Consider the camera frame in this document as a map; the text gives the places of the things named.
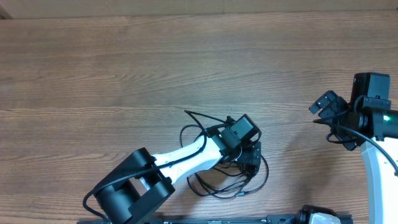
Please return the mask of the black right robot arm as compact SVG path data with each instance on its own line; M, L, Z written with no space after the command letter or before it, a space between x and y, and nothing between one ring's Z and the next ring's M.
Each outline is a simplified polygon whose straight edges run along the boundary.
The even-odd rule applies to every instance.
M314 122L330 127L326 137L348 151L359 148L367 185L370 223L397 223L397 111L389 100L390 76L353 77L349 101L328 90L310 107Z

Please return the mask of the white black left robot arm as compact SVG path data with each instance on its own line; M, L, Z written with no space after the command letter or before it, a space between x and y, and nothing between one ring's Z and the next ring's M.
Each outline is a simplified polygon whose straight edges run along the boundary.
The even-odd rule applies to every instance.
M201 194L189 186L197 196L229 200L246 195L245 186L266 162L259 127L246 114L219 119L207 128L198 120L200 113L187 114L194 121L192 127L200 130L191 144L163 154L150 154L144 147L134 151L83 197L83 208L103 223L144 223L175 192L174 185L191 175L204 190ZM226 170L232 165L239 171L239 180L223 188L198 175L215 170L229 176Z

